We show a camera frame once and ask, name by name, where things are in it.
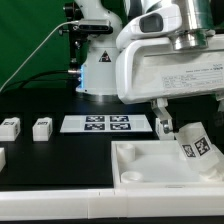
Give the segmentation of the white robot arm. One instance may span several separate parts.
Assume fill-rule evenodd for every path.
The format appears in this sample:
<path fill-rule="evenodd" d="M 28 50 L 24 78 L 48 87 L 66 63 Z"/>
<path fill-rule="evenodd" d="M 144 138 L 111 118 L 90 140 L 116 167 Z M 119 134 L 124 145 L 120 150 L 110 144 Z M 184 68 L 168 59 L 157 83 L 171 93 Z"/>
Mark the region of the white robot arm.
<path fill-rule="evenodd" d="M 215 33 L 209 0 L 123 1 L 126 25 L 102 0 L 64 6 L 76 91 L 96 101 L 149 102 L 166 133 L 170 99 L 214 94 L 224 114 L 224 35 Z"/>

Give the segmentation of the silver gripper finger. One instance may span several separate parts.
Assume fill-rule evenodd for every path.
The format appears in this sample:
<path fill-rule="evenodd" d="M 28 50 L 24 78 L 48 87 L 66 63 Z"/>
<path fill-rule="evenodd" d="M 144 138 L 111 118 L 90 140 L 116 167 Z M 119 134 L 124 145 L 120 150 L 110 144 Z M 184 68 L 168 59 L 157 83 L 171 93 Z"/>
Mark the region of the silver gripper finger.
<path fill-rule="evenodd" d="M 219 103 L 217 115 L 224 116 L 224 92 L 216 93 L 216 101 Z"/>

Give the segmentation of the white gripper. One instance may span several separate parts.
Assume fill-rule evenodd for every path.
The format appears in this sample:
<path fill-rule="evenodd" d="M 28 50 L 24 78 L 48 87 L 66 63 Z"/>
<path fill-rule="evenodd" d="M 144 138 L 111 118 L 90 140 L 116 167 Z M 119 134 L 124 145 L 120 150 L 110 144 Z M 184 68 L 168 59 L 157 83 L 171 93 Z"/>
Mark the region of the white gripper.
<path fill-rule="evenodd" d="M 173 123 L 167 99 L 224 90 L 224 35 L 210 38 L 205 49 L 179 51 L 167 38 L 137 40 L 117 58 L 116 86 L 126 104 L 152 100 L 152 111 L 169 134 Z"/>

